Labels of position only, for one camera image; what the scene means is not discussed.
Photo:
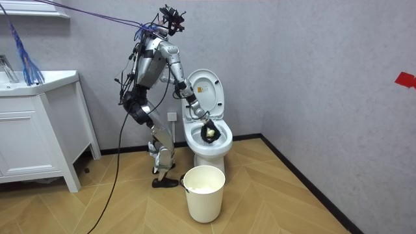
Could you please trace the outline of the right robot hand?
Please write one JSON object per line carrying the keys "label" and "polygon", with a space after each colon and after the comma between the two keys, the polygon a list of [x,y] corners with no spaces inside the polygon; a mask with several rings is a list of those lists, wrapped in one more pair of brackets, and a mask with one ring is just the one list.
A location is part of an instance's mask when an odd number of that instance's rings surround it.
{"label": "right robot hand", "polygon": [[208,144],[213,143],[218,140],[221,136],[220,130],[216,127],[212,120],[208,120],[201,127],[201,137],[202,140]]}

